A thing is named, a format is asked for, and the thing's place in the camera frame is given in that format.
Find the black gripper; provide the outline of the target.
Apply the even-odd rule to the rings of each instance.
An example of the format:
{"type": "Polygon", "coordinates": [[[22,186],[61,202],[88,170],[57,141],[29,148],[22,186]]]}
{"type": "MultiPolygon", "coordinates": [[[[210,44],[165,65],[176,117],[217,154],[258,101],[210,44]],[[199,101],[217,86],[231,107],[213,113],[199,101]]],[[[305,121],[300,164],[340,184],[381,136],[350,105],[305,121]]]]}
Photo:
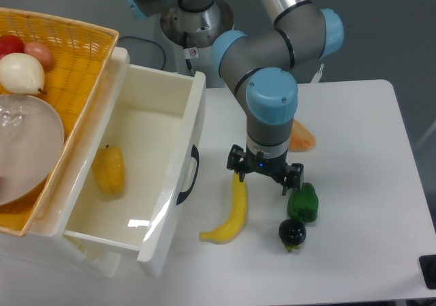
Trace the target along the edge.
{"type": "Polygon", "coordinates": [[[262,154],[255,155],[250,151],[246,154],[242,147],[233,144],[226,167],[238,175],[241,183],[244,182],[245,175],[252,172],[270,177],[282,185],[282,196],[285,196],[290,189],[300,191],[304,182],[304,165],[301,163],[289,165],[285,153],[279,157],[265,158],[262,154]]]}

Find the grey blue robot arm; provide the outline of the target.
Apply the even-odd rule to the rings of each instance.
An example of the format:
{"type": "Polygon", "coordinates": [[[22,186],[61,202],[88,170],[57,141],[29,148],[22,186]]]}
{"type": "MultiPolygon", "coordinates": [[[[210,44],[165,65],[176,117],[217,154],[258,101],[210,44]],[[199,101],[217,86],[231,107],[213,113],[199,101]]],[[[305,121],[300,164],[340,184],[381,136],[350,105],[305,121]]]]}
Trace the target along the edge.
{"type": "Polygon", "coordinates": [[[298,190],[304,167],[286,162],[298,105],[291,70],[340,49],[344,28],[334,10],[320,10],[312,0],[261,1],[273,28],[249,37],[234,28],[222,0],[127,0],[138,18],[159,15],[163,34],[183,50],[188,70],[214,67],[245,112],[246,145],[231,148],[228,169],[298,190]]]}

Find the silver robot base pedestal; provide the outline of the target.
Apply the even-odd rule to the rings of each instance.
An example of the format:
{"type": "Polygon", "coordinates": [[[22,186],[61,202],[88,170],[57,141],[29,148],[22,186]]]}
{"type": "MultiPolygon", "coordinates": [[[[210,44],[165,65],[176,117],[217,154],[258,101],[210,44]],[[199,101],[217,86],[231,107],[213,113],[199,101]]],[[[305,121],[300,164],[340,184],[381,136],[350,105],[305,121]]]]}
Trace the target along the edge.
{"type": "Polygon", "coordinates": [[[203,12],[191,13],[174,7],[161,15],[161,30],[171,42],[179,74],[202,72],[206,87],[223,87],[224,82],[211,61],[213,42],[234,28],[234,15],[224,0],[215,0],[203,12]]]}

